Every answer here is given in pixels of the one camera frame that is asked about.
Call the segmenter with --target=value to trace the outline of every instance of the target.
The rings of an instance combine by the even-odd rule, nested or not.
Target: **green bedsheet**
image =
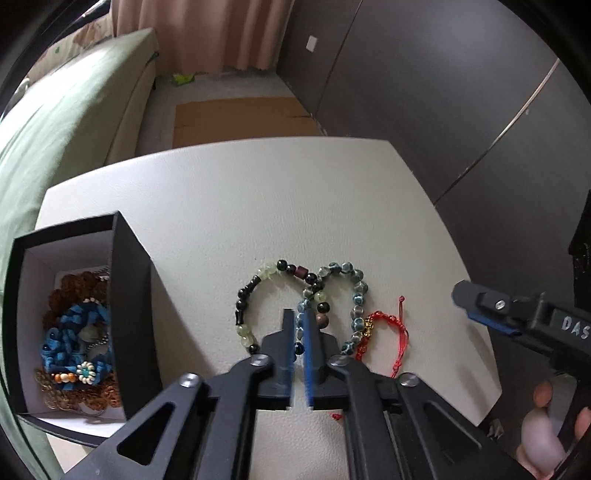
[[[0,300],[12,240],[34,229],[49,187],[104,165],[136,82],[156,51],[152,29],[106,40],[33,84],[0,123]],[[46,478],[1,392],[0,422],[31,472]],[[26,431],[50,476],[59,478],[45,435],[29,426]]]

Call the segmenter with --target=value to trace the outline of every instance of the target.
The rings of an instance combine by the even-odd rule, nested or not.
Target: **light switch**
[[[310,35],[310,38],[308,38],[308,43],[306,44],[306,50],[314,51],[314,49],[316,48],[316,42],[318,42],[318,38]]]

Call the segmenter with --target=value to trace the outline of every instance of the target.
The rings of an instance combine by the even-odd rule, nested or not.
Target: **bed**
[[[0,122],[0,306],[12,240],[34,228],[46,190],[135,156],[157,52],[153,29],[101,39],[35,78]],[[0,397],[2,426],[35,471],[7,399]],[[47,441],[27,436],[47,467]]]

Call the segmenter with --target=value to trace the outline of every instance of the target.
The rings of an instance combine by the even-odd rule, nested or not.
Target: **screw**
[[[330,364],[333,367],[344,367],[346,364],[348,364],[350,361],[350,358],[346,355],[333,355],[330,357]]]
[[[251,365],[255,367],[264,367],[266,364],[269,363],[271,359],[269,355],[265,355],[264,353],[256,353],[251,357]]]
[[[184,374],[181,377],[181,387],[192,388],[199,383],[199,376],[195,374]]]
[[[398,377],[398,380],[403,387],[416,387],[420,382],[420,380],[415,374],[409,372],[400,375],[400,377]]]

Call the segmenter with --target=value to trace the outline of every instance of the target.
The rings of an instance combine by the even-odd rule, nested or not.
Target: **wall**
[[[491,148],[552,71],[552,50],[496,0],[363,0],[341,16],[330,0],[300,4],[278,72],[327,133],[392,143],[473,281],[572,301],[567,247],[591,186],[591,106],[562,64]],[[310,34],[319,40],[305,53]],[[512,452],[551,372],[492,340],[504,388],[492,415]]]

